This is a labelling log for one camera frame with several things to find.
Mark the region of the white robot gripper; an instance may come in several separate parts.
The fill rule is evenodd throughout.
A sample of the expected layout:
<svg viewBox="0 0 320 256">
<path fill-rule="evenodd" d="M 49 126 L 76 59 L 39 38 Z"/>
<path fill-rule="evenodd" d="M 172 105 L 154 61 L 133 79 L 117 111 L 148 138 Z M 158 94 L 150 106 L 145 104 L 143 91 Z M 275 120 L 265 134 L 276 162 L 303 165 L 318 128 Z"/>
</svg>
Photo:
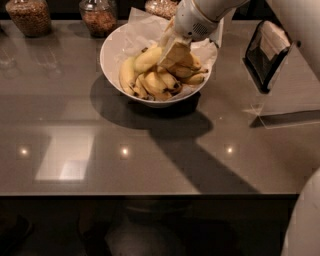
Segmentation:
<svg viewBox="0 0 320 256">
<path fill-rule="evenodd" d="M 217 11 L 216 0 L 181 0 L 158 42 L 164 48 L 158 65 L 169 68 L 186 57 L 191 51 L 188 38 L 208 38 L 218 27 Z M 183 37 L 175 37 L 175 32 Z"/>
</svg>

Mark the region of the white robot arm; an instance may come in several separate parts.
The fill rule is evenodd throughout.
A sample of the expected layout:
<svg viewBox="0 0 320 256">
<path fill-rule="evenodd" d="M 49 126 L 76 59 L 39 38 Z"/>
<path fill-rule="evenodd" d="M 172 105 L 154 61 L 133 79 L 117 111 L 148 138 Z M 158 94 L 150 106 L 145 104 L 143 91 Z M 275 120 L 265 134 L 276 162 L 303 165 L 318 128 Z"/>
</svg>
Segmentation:
<svg viewBox="0 0 320 256">
<path fill-rule="evenodd" d="M 218 27 L 233 8 L 249 0 L 181 0 L 173 23 L 163 39 L 171 46 L 175 38 L 201 41 Z M 267 0 L 291 39 L 301 44 L 307 64 L 320 70 L 320 0 Z M 305 183 L 287 227 L 281 256 L 320 256 L 320 169 Z"/>
</svg>

